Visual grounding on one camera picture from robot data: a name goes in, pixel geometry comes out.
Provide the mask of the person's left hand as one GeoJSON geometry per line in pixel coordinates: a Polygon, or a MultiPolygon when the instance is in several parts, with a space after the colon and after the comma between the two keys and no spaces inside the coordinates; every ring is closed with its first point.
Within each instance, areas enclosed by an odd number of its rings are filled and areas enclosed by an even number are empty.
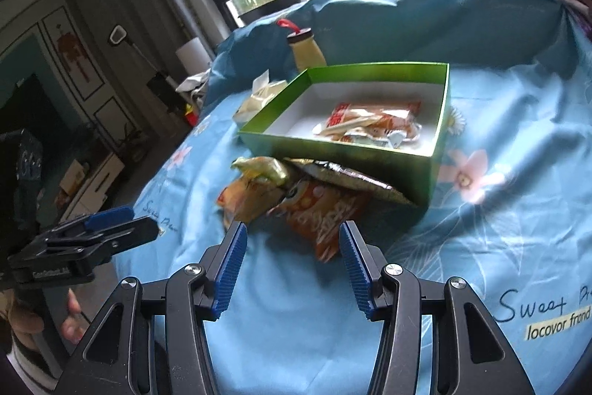
{"type": "MultiPolygon", "coordinates": [[[[1,293],[1,316],[8,322],[16,339],[27,349],[39,353],[39,348],[33,336],[43,332],[42,319],[20,304],[14,296],[13,290],[1,293]]],[[[88,324],[82,317],[82,310],[75,296],[69,289],[67,292],[67,317],[60,325],[61,335],[70,343],[77,345],[88,324]]]]}

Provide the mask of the striped sleeve forearm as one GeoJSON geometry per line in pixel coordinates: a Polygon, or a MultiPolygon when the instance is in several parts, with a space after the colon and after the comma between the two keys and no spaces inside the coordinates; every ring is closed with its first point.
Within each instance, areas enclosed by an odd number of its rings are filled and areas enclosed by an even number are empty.
{"type": "Polygon", "coordinates": [[[12,338],[7,360],[32,394],[54,393],[57,379],[51,375],[44,358],[37,351],[24,346],[17,338],[12,338]]]}

